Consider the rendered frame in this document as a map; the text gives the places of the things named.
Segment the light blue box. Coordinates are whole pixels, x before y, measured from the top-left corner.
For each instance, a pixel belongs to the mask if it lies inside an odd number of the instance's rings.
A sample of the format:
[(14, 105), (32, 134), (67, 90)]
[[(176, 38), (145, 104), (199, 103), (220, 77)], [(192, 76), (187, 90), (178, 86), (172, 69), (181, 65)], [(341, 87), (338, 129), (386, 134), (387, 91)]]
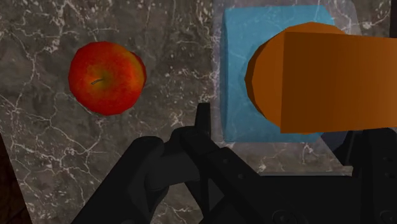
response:
[(244, 81), (247, 64), (257, 48), (284, 29), (306, 22), (332, 25), (330, 13), (321, 4), (227, 8), (223, 14), (219, 91), (224, 140), (241, 143), (304, 143), (314, 134), (282, 134), (247, 96)]

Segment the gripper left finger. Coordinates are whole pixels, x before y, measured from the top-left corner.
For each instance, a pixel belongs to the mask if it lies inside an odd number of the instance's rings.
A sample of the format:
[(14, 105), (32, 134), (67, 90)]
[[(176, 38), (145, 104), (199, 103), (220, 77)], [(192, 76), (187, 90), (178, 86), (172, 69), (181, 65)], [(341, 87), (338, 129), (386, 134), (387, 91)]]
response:
[(150, 224), (170, 186), (184, 183), (202, 211), (200, 224), (261, 224), (249, 190), (260, 177), (228, 148), (211, 140), (211, 108), (197, 106), (194, 126), (163, 142), (132, 142), (71, 224)]

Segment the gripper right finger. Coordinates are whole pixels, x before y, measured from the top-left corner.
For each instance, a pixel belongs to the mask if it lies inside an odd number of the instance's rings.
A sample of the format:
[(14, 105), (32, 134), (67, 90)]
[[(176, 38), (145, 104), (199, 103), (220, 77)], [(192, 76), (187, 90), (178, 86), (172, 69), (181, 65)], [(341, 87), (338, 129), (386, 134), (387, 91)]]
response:
[(349, 131), (336, 156), (361, 182), (360, 224), (397, 224), (397, 132)]

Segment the orange mallet-shaped object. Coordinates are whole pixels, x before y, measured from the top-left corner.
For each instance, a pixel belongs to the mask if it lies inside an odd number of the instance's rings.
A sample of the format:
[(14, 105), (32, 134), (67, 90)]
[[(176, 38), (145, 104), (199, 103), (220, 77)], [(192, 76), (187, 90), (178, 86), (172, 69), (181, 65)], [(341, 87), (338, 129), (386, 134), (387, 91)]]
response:
[(283, 134), (397, 127), (397, 38), (291, 26), (255, 51), (245, 82)]

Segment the red apple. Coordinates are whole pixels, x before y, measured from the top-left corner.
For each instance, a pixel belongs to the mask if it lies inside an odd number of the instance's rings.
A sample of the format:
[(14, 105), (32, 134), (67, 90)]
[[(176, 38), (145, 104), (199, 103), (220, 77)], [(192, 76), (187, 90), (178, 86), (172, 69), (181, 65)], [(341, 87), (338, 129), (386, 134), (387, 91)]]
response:
[(108, 41), (91, 42), (79, 48), (68, 74), (69, 89), (76, 100), (104, 116), (130, 109), (142, 93), (146, 79), (142, 59)]

